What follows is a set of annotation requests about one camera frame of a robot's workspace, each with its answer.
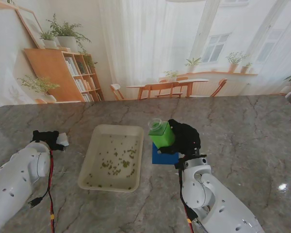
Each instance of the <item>green container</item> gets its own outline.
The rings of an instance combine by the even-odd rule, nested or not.
[[[173,145],[175,142],[175,135],[167,121],[155,118],[152,119],[148,125],[150,127],[149,136],[158,149]]]

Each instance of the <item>gray marble table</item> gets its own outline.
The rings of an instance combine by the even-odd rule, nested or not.
[[[265,232],[291,233],[291,105],[280,96],[4,106],[0,165],[30,142],[33,130],[66,132],[70,146],[54,152],[57,233],[188,233],[177,171],[151,163],[147,136],[135,192],[88,191],[77,185],[97,125],[136,125],[147,133],[153,117],[195,127],[213,174],[250,208]],[[40,179],[33,197],[43,194],[46,185],[47,179]],[[50,232],[49,199],[18,212],[2,231]]]

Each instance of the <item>wooden chair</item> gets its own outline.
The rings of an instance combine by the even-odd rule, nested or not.
[[[119,84],[111,84],[110,88],[111,88],[116,100],[125,100],[124,96],[122,95],[122,93],[120,91],[121,86]]]
[[[188,80],[189,77],[180,77],[180,78],[177,78],[176,81],[182,81],[182,80]]]
[[[218,88],[210,95],[210,97],[215,97],[223,88],[223,86],[226,84],[227,79],[221,79],[219,81],[219,86]],[[190,97],[208,97],[208,96],[190,96]]]
[[[167,79],[160,80],[160,83],[166,83],[166,82],[168,82]]]
[[[158,94],[155,97],[158,98],[158,97],[169,96],[169,98],[172,98],[172,96],[179,96],[180,98],[182,93],[173,93],[173,88],[178,85],[179,85],[178,82],[149,84],[149,85],[145,85],[143,90],[148,91],[148,94],[147,94],[148,99],[151,98],[151,91],[166,90],[166,89],[170,89],[169,94]]]

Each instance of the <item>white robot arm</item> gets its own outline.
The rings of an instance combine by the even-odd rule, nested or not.
[[[205,233],[264,233],[253,213],[211,174],[206,158],[184,163],[182,196]]]
[[[40,141],[31,142],[0,167],[0,228],[25,204],[32,184],[47,176],[49,165],[49,147]]]

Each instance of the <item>white tray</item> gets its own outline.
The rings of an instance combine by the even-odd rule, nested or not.
[[[83,189],[133,192],[139,185],[144,130],[139,126],[98,125],[78,178]]]

